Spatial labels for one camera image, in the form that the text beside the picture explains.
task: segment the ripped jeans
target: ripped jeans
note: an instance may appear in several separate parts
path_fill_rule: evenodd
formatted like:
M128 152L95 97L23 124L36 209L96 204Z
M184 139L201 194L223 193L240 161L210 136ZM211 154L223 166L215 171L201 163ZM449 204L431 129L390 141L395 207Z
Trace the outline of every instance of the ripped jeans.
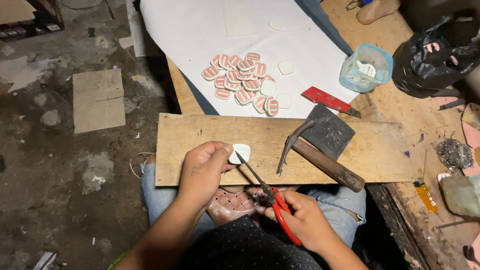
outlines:
M177 188L156 188L155 163L151 163L144 168L144 174L142 175L142 193L145 203L147 204L150 225L152 225L173 202L177 195ZM330 223L340 238L342 238L349 247L352 247L357 227L365 223L365 189L355 193L343 185L319 184L309 190L307 195L317 200L328 223ZM360 221L357 222L347 210L357 214ZM204 233L216 227L217 225L210 216L204 212L193 232L192 241L194 242Z

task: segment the hand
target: hand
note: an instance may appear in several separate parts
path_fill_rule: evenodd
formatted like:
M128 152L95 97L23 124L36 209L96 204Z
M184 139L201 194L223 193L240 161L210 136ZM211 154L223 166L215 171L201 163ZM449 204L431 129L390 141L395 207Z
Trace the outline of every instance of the hand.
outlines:
M222 142L207 142L185 155L180 177L178 199L186 199L205 209L220 184L221 173L236 167L228 159L233 146Z
M293 215L290 215L280 209L285 222L308 250L322 255L323 249L328 249L331 241L342 241L313 197L291 190L280 191L278 194L293 210ZM265 210L265 216L278 222L271 207Z

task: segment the blue plastic container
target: blue plastic container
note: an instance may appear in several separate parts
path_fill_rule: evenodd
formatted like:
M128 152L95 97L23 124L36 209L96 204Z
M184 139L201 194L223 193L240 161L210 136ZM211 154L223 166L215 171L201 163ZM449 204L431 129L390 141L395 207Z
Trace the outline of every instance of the blue plastic container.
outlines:
M375 77L360 71L357 61L371 64L375 68ZM370 44L360 44L355 52L343 63L340 83L348 89L367 93L379 85L386 84L392 78L393 58L383 49Z

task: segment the hand tattoo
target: hand tattoo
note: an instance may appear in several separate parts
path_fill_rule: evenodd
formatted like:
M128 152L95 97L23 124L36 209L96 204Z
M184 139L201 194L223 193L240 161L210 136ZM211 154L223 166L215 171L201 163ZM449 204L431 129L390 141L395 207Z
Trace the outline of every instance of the hand tattoo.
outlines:
M198 165L198 167L195 167L195 166L194 166L194 167L192 168L192 172L190 173L190 176L193 176L194 173L200 173L199 171L196 171L196 170L199 170L199 169L201 169L201 168L202 168L202 165L201 165L201 164Z

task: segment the concrete floor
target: concrete floor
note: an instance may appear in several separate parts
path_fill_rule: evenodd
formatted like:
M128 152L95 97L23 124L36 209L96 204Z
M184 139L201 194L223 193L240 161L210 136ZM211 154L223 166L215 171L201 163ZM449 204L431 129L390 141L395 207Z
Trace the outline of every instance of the concrete floor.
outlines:
M148 228L140 180L128 163L138 152L156 151L158 113L175 111L167 94L173 85L164 56L135 58L133 47L122 49L119 38L130 36L125 1L108 3L114 20L105 4L83 11L61 6L64 31L0 44L15 49L7 57L0 53L0 62L59 58L17 95L0 90L6 167L0 172L0 269L32 269L45 251L57 253L56 269L106 269ZM96 37L88 37L89 27ZM125 98L131 111L125 126L74 134L72 80L65 80L114 65L121 68L125 95L138 96L140 108ZM58 110L59 124L41 123L49 110ZM136 159L137 172L145 158ZM98 191L91 174L106 179Z

